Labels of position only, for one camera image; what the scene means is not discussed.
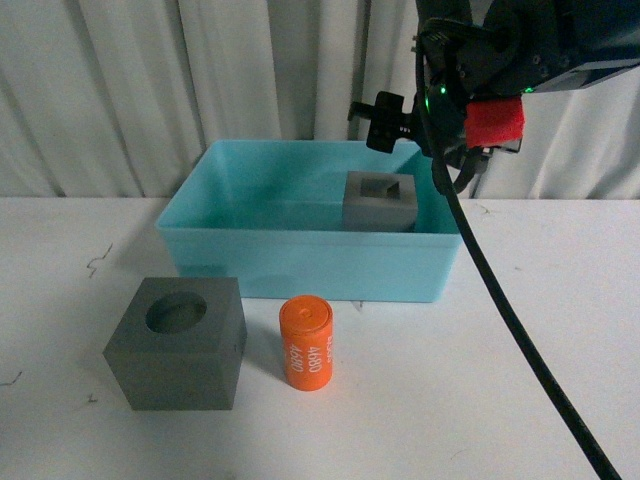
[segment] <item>orange can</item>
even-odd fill
[[[333,310],[314,295],[294,297],[280,309],[284,371],[298,390],[318,390],[333,373]]]

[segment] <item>white table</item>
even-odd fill
[[[318,392],[284,382],[282,301],[245,299],[232,411],[131,411],[101,352],[140,281],[176,275],[165,203],[0,200],[0,383],[22,372],[0,387],[0,478],[596,478],[464,249],[435,304],[332,302]],[[640,478],[640,202],[464,207],[558,381]]]

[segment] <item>plastic bin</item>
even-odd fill
[[[415,177],[415,232],[342,231],[347,172]],[[433,302],[460,234],[412,142],[222,140],[156,222],[181,276],[238,277],[243,297]]]

